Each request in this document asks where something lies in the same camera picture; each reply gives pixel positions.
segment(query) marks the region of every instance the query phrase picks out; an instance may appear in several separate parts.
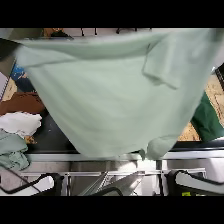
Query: pile of clothes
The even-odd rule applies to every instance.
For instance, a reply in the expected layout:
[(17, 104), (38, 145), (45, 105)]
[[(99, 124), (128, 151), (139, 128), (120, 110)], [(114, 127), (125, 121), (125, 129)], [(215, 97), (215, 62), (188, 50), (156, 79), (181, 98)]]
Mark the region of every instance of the pile of clothes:
[(23, 154), (28, 150), (29, 139), (41, 126), (40, 113), (45, 109), (34, 92), (14, 93), (0, 104), (0, 163), (21, 170), (29, 165)]

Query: fabric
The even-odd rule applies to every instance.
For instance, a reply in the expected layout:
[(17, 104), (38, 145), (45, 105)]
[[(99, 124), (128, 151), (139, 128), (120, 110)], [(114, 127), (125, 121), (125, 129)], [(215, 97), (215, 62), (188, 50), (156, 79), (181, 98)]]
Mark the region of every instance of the fabric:
[(21, 138), (33, 135), (41, 126), (41, 116), (29, 113), (7, 113), (0, 117), (0, 128), (8, 133), (14, 133)]
[(7, 168), (22, 170), (29, 165), (23, 152), (27, 151), (25, 141), (16, 134), (0, 129), (0, 163)]
[(75, 148), (88, 157), (168, 152), (200, 102), (222, 29), (20, 41), (17, 63)]
[(224, 136), (224, 129), (219, 123), (216, 112), (205, 92), (191, 123), (202, 141), (211, 141)]
[(10, 100), (0, 103), (0, 115), (14, 112), (39, 114), (45, 109), (37, 93), (14, 93)]

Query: crumpled cloth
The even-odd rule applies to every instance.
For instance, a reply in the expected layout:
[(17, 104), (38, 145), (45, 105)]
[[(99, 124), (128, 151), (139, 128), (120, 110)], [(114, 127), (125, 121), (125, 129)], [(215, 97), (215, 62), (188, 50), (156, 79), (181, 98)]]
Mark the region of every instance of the crumpled cloth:
[(39, 114), (45, 109), (37, 93), (14, 93), (12, 98), (0, 103), (0, 115), (14, 112)]
[(0, 128), (24, 138), (25, 136), (32, 136), (36, 132), (37, 128), (41, 126), (41, 119), (39, 114), (7, 113), (0, 117)]
[(27, 151), (24, 139), (0, 129), (0, 163), (7, 168), (22, 170), (29, 165), (23, 152)]
[(80, 153), (158, 159), (192, 118), (222, 40), (221, 28), (23, 40), (16, 57)]

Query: green garment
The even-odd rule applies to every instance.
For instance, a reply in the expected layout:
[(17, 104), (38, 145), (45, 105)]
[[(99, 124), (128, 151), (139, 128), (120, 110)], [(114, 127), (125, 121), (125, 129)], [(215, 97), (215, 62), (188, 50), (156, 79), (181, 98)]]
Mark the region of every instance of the green garment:
[(190, 28), (23, 40), (16, 57), (81, 154), (104, 158), (143, 149), (158, 159), (191, 120), (222, 37), (223, 29)]
[(191, 123), (202, 141), (211, 141), (224, 136), (224, 129), (219, 123), (219, 119), (206, 92), (204, 92), (201, 98)]
[(27, 151), (24, 139), (0, 129), (0, 163), (13, 170), (22, 170), (29, 165), (23, 152)]

